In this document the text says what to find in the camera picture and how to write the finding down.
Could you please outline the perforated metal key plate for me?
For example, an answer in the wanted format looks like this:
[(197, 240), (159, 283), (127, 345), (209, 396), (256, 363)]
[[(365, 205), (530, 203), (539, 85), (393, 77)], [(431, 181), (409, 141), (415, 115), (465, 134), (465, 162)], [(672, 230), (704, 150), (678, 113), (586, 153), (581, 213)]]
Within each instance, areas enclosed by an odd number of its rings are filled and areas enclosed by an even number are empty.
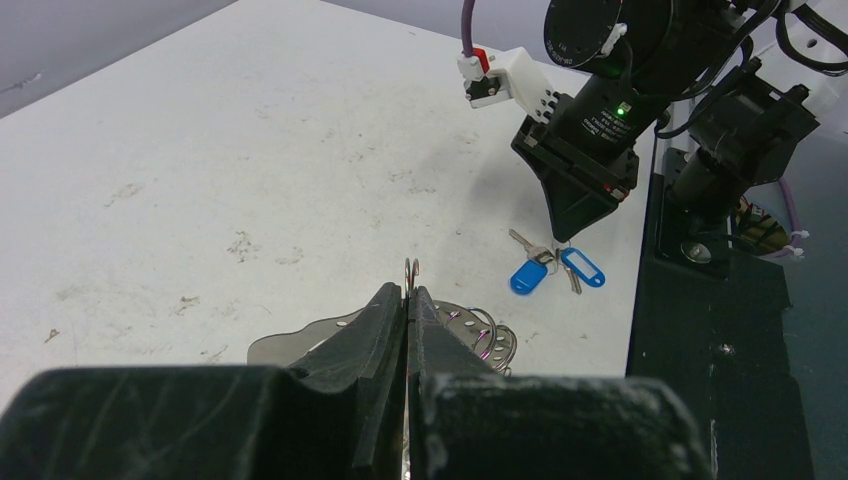
[[(439, 322), (461, 343), (494, 371), (505, 376), (511, 374), (510, 363), (516, 354), (518, 340), (508, 326), (497, 323), (481, 308), (441, 300), (433, 304)], [(313, 321), (294, 332), (262, 337), (249, 346), (246, 363), (285, 368), (346, 328), (361, 312), (358, 309), (344, 316)]]

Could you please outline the blue key tag white label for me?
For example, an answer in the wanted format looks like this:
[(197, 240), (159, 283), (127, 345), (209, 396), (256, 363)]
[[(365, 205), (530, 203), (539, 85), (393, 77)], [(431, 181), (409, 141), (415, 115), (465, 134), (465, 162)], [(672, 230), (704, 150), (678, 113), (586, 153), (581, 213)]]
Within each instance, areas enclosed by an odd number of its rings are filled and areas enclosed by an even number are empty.
[(560, 253), (560, 260), (587, 286), (600, 288), (605, 285), (606, 276), (603, 271), (581, 250), (575, 247), (565, 248)]

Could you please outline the solid blue key tag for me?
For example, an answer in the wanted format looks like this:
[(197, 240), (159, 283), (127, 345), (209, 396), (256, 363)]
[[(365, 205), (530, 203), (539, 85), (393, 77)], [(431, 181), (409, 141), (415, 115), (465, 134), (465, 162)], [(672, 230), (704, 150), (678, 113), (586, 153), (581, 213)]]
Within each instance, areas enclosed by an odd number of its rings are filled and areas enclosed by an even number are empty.
[(509, 279), (509, 287), (516, 295), (530, 295), (548, 276), (546, 265), (527, 260)]

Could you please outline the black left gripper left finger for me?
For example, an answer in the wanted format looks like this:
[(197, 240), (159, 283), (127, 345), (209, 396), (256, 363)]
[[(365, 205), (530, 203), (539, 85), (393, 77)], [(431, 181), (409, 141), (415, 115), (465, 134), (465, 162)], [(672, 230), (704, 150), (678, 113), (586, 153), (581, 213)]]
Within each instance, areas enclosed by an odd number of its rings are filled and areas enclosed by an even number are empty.
[(56, 369), (1, 419), (5, 479), (397, 479), (400, 288), (291, 366)]

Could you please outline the silver key on blue tag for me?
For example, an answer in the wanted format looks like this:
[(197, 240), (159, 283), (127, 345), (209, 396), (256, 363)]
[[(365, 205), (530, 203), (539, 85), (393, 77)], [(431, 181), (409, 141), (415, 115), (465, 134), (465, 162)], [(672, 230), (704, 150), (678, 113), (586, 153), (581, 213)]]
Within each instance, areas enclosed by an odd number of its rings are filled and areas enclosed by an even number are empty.
[(524, 248), (528, 260), (540, 265), (547, 265), (555, 260), (555, 254), (548, 247), (530, 242), (514, 229), (510, 229), (508, 233)]

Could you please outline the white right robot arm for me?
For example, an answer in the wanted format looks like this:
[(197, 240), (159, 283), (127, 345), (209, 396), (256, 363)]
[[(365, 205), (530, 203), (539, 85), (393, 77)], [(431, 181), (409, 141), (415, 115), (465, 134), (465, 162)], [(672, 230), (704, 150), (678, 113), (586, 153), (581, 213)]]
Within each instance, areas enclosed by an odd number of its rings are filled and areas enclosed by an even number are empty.
[(542, 184), (555, 240), (617, 209), (637, 183), (638, 137), (673, 103), (715, 92), (728, 61), (767, 20), (793, 61), (845, 74), (845, 61), (817, 60), (791, 43), (789, 16), (846, 48), (846, 30), (803, 1), (551, 2), (545, 50), (589, 78), (574, 96), (555, 93), (540, 119), (522, 124), (513, 148)]

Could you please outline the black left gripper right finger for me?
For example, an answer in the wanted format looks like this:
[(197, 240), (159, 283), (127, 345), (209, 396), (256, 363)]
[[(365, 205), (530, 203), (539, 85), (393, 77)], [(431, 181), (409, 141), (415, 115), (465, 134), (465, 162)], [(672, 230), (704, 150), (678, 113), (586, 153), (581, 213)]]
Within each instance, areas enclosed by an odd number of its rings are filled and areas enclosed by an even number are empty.
[(708, 479), (693, 416), (642, 378), (505, 376), (408, 303), (408, 405), (415, 479)]

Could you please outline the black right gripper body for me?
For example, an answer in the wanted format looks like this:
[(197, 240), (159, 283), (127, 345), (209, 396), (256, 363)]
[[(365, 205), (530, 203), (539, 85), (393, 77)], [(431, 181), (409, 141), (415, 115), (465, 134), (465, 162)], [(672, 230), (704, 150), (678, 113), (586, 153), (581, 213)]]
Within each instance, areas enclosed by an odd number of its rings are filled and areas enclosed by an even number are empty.
[(526, 117), (511, 148), (540, 181), (554, 239), (565, 243), (613, 213), (636, 188), (638, 137), (666, 102), (592, 76), (576, 96), (556, 92), (542, 124)]

